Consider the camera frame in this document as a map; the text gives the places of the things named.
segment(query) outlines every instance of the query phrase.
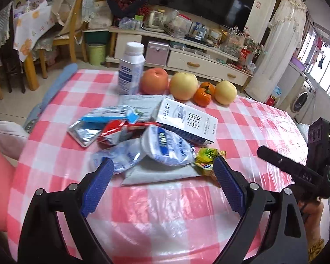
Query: plastic bag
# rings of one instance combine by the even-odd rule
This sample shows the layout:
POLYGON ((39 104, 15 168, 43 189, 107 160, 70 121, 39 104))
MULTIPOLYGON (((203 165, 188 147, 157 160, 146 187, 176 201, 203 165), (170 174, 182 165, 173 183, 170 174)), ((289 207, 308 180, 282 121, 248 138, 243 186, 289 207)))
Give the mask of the plastic bag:
POLYGON ((194 161, 194 146, 174 132, 150 125, 141 138, 143 151, 153 160, 168 166, 194 161))
POLYGON ((94 16, 88 23, 88 29, 106 29, 113 23, 113 14, 106 1, 95 3, 94 16))
POLYGON ((114 174, 119 174, 138 164, 144 157, 140 139, 131 139, 94 153, 92 163, 97 168, 104 158, 110 158, 114 162, 114 174))
POLYGON ((146 156, 142 161, 123 173, 123 185, 147 184, 163 181, 180 180, 199 177, 201 174, 193 164, 183 166, 167 166, 146 156))
POLYGON ((177 10, 168 13, 163 23, 164 30, 175 38, 184 38, 191 26, 191 20, 177 10))
POLYGON ((123 17, 119 22, 119 27, 124 30, 139 30, 141 22, 134 18, 123 17))
POLYGON ((220 50, 226 52, 236 58, 240 57, 241 51, 243 49, 243 44, 245 42, 245 37, 238 30, 231 28, 230 35, 225 40, 225 42, 220 46, 220 50))

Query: dining table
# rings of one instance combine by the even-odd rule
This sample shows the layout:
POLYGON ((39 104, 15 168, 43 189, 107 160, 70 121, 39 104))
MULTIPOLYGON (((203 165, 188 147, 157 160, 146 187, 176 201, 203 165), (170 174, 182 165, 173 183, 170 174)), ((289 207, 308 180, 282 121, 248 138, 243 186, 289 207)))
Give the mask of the dining table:
MULTIPOLYGON (((35 125, 19 158, 8 206, 8 243, 17 259, 20 233, 34 192, 64 190, 95 170, 96 142, 82 148, 68 133, 69 125, 93 108, 119 104, 118 72, 78 70, 53 98, 35 125)), ((185 104, 218 119, 209 147, 226 151, 226 160, 248 182, 281 191, 291 176, 257 156, 265 145, 305 164, 308 148, 289 115, 277 108, 237 96, 229 106, 212 101, 206 108, 185 104)), ((114 263, 213 263, 225 247, 240 216, 224 192, 206 176, 121 186, 114 175, 87 221, 114 263)), ((246 255, 258 251, 268 222, 265 212, 246 255)), ((71 255, 80 257, 63 213, 58 213, 71 255)))

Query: tv stand drawer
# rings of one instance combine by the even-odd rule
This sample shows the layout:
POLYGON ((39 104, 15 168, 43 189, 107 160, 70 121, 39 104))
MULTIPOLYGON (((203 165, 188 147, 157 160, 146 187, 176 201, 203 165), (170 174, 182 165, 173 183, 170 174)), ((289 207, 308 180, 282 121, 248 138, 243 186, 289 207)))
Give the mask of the tv stand drawer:
POLYGON ((219 78, 222 80, 228 80, 238 85, 243 85, 248 78, 247 75, 239 72, 238 70, 231 69, 228 66, 175 51, 170 52, 167 66, 170 68, 178 68, 179 70, 206 75, 209 79, 214 77, 215 79, 219 78))

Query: chair cushion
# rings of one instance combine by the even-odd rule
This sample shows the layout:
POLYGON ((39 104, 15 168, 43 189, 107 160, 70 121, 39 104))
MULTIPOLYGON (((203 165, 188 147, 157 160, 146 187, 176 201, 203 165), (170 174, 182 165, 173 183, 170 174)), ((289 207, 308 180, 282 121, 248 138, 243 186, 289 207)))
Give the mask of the chair cushion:
POLYGON ((0 121, 0 152, 18 160, 29 134, 15 122, 0 121))

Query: drawer handle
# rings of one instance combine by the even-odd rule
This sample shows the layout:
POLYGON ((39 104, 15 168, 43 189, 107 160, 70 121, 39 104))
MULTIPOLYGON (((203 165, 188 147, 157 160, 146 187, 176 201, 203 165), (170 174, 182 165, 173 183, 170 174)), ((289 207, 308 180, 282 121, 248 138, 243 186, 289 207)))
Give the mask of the drawer handle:
POLYGON ((187 62, 187 64, 189 65, 189 66, 192 66, 192 67, 194 67, 194 68, 198 68, 198 67, 200 67, 201 65, 199 64, 199 63, 193 63, 193 62, 187 62))

